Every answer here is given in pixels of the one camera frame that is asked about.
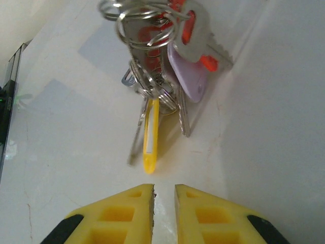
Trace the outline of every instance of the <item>white surface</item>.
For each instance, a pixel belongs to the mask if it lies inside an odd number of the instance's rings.
[[[69,0],[2,0],[0,5],[0,78],[9,59],[30,41],[52,15]]]
[[[141,98],[120,83],[129,55],[113,24],[75,0],[44,26],[18,77],[3,243],[39,243],[71,210],[146,182],[156,184],[154,244],[176,243],[181,183],[259,210],[291,243],[323,242],[325,4],[203,4],[237,62],[190,106],[190,138],[177,116],[161,123],[154,175],[126,165]]]

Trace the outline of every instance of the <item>yellow key tag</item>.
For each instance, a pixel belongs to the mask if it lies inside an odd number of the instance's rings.
[[[159,99],[149,100],[144,124],[143,166],[147,174],[156,169],[159,126]]]

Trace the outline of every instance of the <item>white wall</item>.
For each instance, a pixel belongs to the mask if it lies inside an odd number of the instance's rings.
[[[46,21],[68,0],[2,0],[0,5],[0,78],[23,42],[34,38]]]

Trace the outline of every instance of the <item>dark object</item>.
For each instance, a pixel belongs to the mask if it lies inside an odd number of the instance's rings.
[[[83,220],[82,215],[73,215],[62,220],[52,232],[41,242],[41,244],[64,244],[69,236]]]
[[[16,82],[10,80],[0,91],[0,179],[4,166],[5,150],[8,139],[15,90]]]
[[[247,218],[267,244],[290,244],[269,221],[254,215]]]

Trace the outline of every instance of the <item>bunch of keys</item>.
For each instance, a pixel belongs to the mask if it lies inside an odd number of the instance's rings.
[[[217,71],[219,64],[231,68],[233,60],[215,41],[209,14],[195,0],[102,0],[99,11],[115,21],[115,31],[131,54],[122,84],[144,98],[128,164],[134,164],[144,123],[143,163],[151,174],[156,168],[161,115],[178,111],[181,132],[189,137],[186,100],[198,103],[208,73]]]

